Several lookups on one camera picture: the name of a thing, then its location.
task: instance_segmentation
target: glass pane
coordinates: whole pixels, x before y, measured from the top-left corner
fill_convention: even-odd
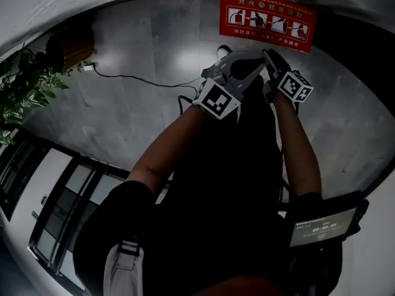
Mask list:
[[[77,197],[78,195],[67,187],[64,188],[59,196],[44,227],[55,238],[60,239],[60,232],[66,228],[73,207],[77,204]]]
[[[77,278],[77,275],[75,275],[73,254],[68,250],[66,251],[62,266],[60,267],[60,272],[80,289],[85,290],[84,285],[82,285],[81,281]]]
[[[86,178],[89,176],[91,171],[91,168],[87,168],[83,165],[78,165],[73,172],[73,175],[71,175],[70,179],[67,181],[66,187],[75,193],[79,193],[82,185],[86,181]]]
[[[83,212],[80,220],[78,221],[78,225],[74,230],[73,233],[73,237],[72,240],[69,243],[69,246],[67,247],[67,249],[69,249],[71,252],[74,251],[74,245],[75,245],[75,241],[82,229],[82,226],[86,223],[86,221],[88,220],[88,218],[93,214],[93,212],[97,209],[98,205],[93,203],[93,202],[89,202],[88,205],[86,206],[85,211]]]
[[[107,195],[109,195],[111,190],[121,184],[123,181],[124,180],[118,176],[104,174],[101,177],[98,186],[96,186],[94,189],[90,201],[100,205]]]
[[[69,224],[79,199],[80,197],[67,187],[65,187],[60,194],[37,244],[37,249],[47,259],[50,258],[55,245],[59,245],[59,242],[62,240],[62,236]],[[52,254],[52,261],[55,255],[56,251]]]
[[[0,205],[10,220],[25,186],[41,163],[49,147],[39,139],[16,135],[15,145],[8,146],[0,161]]]

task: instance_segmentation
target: screen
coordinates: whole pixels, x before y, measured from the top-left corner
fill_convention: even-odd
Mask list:
[[[312,244],[345,234],[355,212],[356,208],[353,208],[316,220],[296,223],[289,246],[295,247],[297,245]]]

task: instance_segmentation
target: black shirt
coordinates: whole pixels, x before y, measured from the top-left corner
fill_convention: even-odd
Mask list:
[[[144,249],[145,295],[191,295],[241,275],[274,284],[286,248],[277,213],[244,209],[237,200],[196,205],[154,205],[143,183],[127,181],[110,192],[85,223],[74,249],[76,273],[93,295],[102,295],[109,250],[137,236]]]

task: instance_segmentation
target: white strap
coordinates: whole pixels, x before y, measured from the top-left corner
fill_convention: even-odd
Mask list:
[[[125,241],[111,248],[104,269],[104,296],[143,296],[144,251],[140,247],[138,256],[122,252],[136,253],[137,248],[136,243]]]

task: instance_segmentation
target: red sign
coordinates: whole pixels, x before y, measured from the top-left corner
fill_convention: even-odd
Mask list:
[[[221,35],[308,53],[316,21],[316,11],[287,0],[221,0]]]

